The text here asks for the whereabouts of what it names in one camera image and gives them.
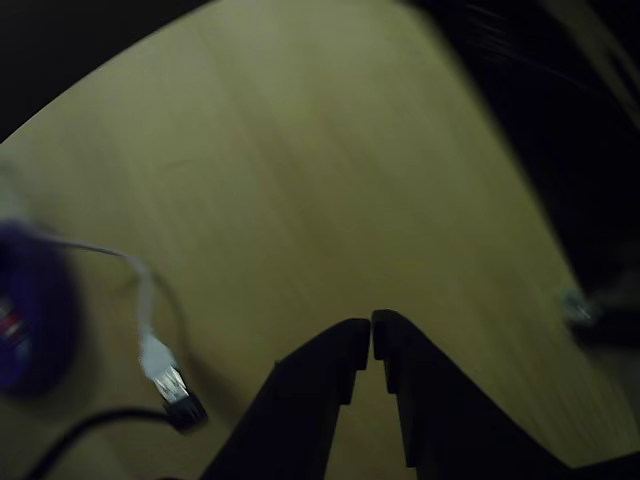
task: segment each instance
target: purple object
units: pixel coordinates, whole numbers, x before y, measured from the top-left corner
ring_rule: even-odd
[[[59,247],[20,222],[0,222],[0,392],[53,387],[72,360],[79,319]]]

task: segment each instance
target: black cable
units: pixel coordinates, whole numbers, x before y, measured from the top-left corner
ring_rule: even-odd
[[[164,412],[146,408],[118,408],[92,415],[62,435],[36,466],[24,477],[24,480],[41,480],[51,471],[58,460],[60,460],[60,457],[69,450],[81,436],[96,427],[120,420],[151,420],[168,424],[169,416]]]

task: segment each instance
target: wooden surface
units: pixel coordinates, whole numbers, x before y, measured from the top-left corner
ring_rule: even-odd
[[[211,416],[188,437],[109,427],[52,478],[197,478],[276,359],[376,308],[414,320],[569,464],[638,447],[619,386],[562,325],[574,280],[510,150],[405,7],[209,5],[75,85],[0,154],[36,219],[149,261],[158,330]],[[50,397],[1,401],[7,476],[89,412],[159,406],[137,367],[132,273],[72,258],[86,338]],[[327,478],[413,475],[372,361]]]

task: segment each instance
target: black plastic part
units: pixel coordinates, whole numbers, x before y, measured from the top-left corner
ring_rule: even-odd
[[[167,403],[164,409],[171,426],[180,432],[204,425],[209,418],[198,397],[191,392],[182,400]]]
[[[276,363],[201,479],[323,478],[340,405],[367,366],[370,327],[345,320]]]
[[[372,318],[374,355],[397,395],[407,466],[418,478],[553,480],[569,472],[409,320],[391,310]]]

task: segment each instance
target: black object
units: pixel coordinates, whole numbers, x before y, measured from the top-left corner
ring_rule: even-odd
[[[370,325],[345,320],[278,362],[201,479],[322,479],[340,405],[367,366]]]
[[[40,480],[44,478],[49,474],[58,460],[60,460],[62,455],[73,447],[84,434],[96,427],[122,420],[151,420],[168,423],[169,417],[163,412],[156,412],[155,410],[148,410],[146,408],[121,408],[93,415],[81,421],[65,433],[24,477],[24,480]]]
[[[175,403],[167,403],[164,408],[169,417],[169,423],[180,432],[202,426],[208,419],[200,399],[192,392],[189,392],[188,397]]]
[[[418,479],[636,480],[640,454],[570,469],[516,425],[418,328],[373,313],[373,344],[398,401],[407,466]]]

